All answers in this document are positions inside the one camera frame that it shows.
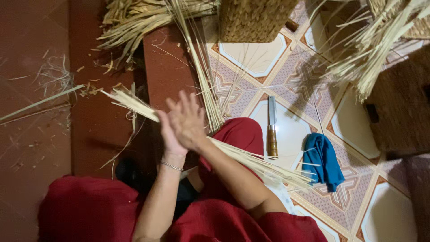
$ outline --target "blue towel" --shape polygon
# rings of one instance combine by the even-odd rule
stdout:
[[[335,150],[330,140],[323,134],[311,133],[306,139],[305,150],[309,151],[303,154],[304,163],[321,165],[313,166],[303,164],[302,170],[316,173],[316,175],[311,174],[311,178],[315,181],[310,182],[310,184],[326,183],[329,192],[336,192],[336,187],[341,184],[345,178],[342,175],[341,168],[336,159]]]

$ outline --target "tiled floor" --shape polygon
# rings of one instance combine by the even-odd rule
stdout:
[[[323,133],[331,140],[346,179],[337,192],[328,193],[325,185],[315,185],[309,191],[289,193],[296,213],[313,217],[328,241],[415,241],[403,165],[384,160],[367,114],[356,104],[349,86],[335,85],[330,76],[320,78],[335,53],[317,53],[328,49],[320,49],[328,38],[320,14],[310,23],[307,7],[300,2],[291,15],[299,29],[292,33],[283,28],[272,43],[217,44],[216,31],[205,29],[215,92],[223,102],[237,80],[227,113],[232,118],[253,118],[263,131],[267,127],[267,96],[276,97],[278,152],[283,158],[279,166],[299,167],[308,133]],[[422,44],[400,44],[387,63]]]

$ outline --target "silver chain bracelet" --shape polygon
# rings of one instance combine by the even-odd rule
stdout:
[[[175,170],[178,170],[178,171],[183,171],[183,170],[184,170],[183,168],[180,168],[180,167],[177,167],[177,166],[175,166],[175,165],[169,164],[169,163],[167,163],[167,162],[165,162],[165,161],[163,161],[163,162],[162,162],[162,164],[163,164],[163,165],[166,165],[166,166],[168,166],[168,167],[170,167],[170,168],[173,168],[173,169],[175,169]]]

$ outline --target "red clothing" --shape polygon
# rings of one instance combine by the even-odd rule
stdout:
[[[228,120],[214,138],[263,154],[261,128],[249,118]],[[172,224],[169,241],[327,241],[311,217],[268,213],[255,221],[211,171],[201,158],[199,173],[205,187]],[[60,178],[49,186],[40,206],[39,235],[62,242],[130,241],[141,209],[137,196],[117,180]]]

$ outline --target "woven storage box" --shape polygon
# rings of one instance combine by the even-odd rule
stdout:
[[[264,43],[275,40],[298,0],[222,0],[221,40]]]
[[[430,152],[430,46],[381,72],[365,101],[370,127],[387,158]]]
[[[370,10],[374,16],[379,16],[384,10],[388,0],[367,0]],[[401,0],[399,1],[388,13],[387,18],[391,19],[397,16],[397,12],[405,8],[409,1],[414,0]],[[416,19],[414,26],[409,29],[403,36],[407,39],[430,39],[430,16],[423,19]]]

